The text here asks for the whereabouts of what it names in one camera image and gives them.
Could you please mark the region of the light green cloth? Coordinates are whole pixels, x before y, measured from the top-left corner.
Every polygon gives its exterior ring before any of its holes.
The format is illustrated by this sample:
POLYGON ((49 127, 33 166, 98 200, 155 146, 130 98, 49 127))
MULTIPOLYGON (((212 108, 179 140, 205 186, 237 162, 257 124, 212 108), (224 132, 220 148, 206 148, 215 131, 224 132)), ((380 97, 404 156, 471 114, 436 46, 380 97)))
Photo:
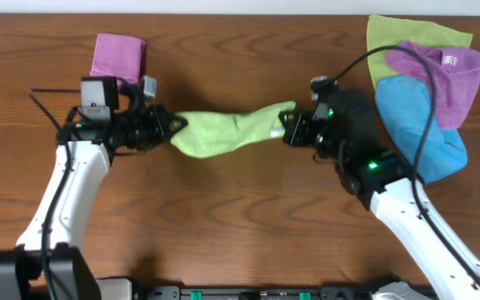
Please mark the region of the light green cloth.
POLYGON ((279 114, 293 110, 293 101, 279 102, 255 112, 179 112, 187 126, 176 133, 171 144, 192 158, 210 158, 230 153, 252 143, 281 138, 285 129, 279 114))

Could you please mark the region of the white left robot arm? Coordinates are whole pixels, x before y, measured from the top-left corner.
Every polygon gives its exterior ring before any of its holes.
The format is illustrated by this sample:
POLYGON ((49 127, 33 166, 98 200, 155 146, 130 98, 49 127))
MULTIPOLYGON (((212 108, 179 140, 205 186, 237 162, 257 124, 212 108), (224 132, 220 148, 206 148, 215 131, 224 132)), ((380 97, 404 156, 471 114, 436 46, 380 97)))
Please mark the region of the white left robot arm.
POLYGON ((33 220, 0 250, 0 299, 130 299, 130 280, 97 280, 82 255, 93 201, 118 148, 147 151, 188 125, 155 104, 135 115, 73 107, 57 135, 56 162, 33 220))

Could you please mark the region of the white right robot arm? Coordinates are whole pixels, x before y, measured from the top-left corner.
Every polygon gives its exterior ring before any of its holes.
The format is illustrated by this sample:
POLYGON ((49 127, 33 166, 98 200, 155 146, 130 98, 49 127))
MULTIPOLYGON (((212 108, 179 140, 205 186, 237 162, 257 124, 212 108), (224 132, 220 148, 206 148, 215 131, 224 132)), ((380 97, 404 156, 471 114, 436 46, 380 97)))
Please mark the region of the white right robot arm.
POLYGON ((358 91, 333 92, 314 110, 278 115, 291 147, 331 158, 342 186, 398 238, 438 299, 480 299, 480 261, 412 177, 410 165, 378 141, 376 116, 358 91))

